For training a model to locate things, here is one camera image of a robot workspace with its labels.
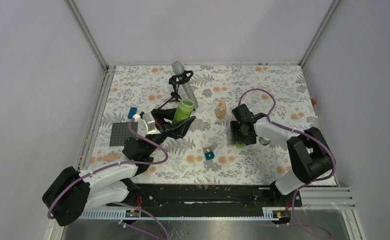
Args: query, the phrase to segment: clear plastic bottle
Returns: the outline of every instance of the clear plastic bottle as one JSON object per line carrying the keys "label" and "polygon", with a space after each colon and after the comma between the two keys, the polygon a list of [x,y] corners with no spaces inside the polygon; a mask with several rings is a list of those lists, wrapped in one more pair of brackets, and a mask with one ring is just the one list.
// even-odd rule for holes
{"label": "clear plastic bottle", "polygon": [[223,120],[226,117],[227,106],[225,102],[219,102],[215,108],[215,116],[219,120]]}

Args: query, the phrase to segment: floral tablecloth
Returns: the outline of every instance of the floral tablecloth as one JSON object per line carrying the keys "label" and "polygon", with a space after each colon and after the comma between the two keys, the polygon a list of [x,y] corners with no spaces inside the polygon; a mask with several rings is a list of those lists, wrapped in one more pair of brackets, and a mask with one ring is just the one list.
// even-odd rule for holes
{"label": "floral tablecloth", "polygon": [[[137,183],[161,184],[269,184],[290,170],[286,146],[271,143],[236,148],[230,145],[231,110],[246,90],[266,89],[277,100],[271,118],[297,129],[317,126],[313,107],[299,66],[240,66],[240,65],[189,65],[194,76],[190,84],[199,103],[193,113],[197,119],[183,139],[168,138],[163,146],[169,152],[167,162],[153,165],[143,174],[133,178]],[[122,155],[122,147],[109,147],[112,123],[128,122],[130,107],[138,113],[149,112],[170,97],[172,91],[168,78],[173,75],[171,66],[116,66],[101,126],[96,138],[89,168],[114,161]],[[184,98],[182,88],[179,91]],[[227,114],[222,120],[215,117],[219,101],[227,104]],[[272,100],[263,92],[250,92],[244,100],[250,110],[267,113]],[[169,103],[165,108],[174,108]],[[206,161],[202,148],[217,143],[215,158]],[[164,154],[156,150],[155,160]],[[334,178],[314,183],[335,185]]]}

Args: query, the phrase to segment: green can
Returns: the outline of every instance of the green can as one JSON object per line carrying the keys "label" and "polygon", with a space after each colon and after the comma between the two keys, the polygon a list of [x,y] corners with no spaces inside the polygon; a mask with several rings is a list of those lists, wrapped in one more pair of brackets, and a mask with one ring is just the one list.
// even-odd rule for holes
{"label": "green can", "polygon": [[174,114],[173,121],[171,124],[179,123],[190,117],[193,112],[193,102],[190,99],[182,99],[177,106],[176,113]]}

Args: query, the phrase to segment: gray wall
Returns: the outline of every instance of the gray wall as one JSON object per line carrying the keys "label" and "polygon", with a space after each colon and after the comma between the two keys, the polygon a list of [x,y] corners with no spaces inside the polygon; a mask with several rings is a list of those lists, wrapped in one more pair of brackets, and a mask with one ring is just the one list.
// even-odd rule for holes
{"label": "gray wall", "polygon": [[304,73],[367,239],[390,238],[390,1],[342,1]]}
{"label": "gray wall", "polygon": [[108,64],[297,63],[332,0],[76,0]]}
{"label": "gray wall", "polygon": [[0,240],[40,240],[42,195],[76,163],[102,70],[65,1],[0,0]]}

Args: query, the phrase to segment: green object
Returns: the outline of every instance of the green object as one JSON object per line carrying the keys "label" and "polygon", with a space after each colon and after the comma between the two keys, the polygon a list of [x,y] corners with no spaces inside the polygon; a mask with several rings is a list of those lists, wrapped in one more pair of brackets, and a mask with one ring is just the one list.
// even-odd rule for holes
{"label": "green object", "polygon": [[171,124],[177,124],[190,117],[193,112],[193,102],[190,99],[182,99],[177,106],[176,113],[174,114]]}
{"label": "green object", "polygon": [[244,146],[246,146],[246,144],[240,143],[240,142],[236,142],[236,143],[235,143],[235,146],[236,146],[238,149],[241,149],[241,148],[243,148]]}

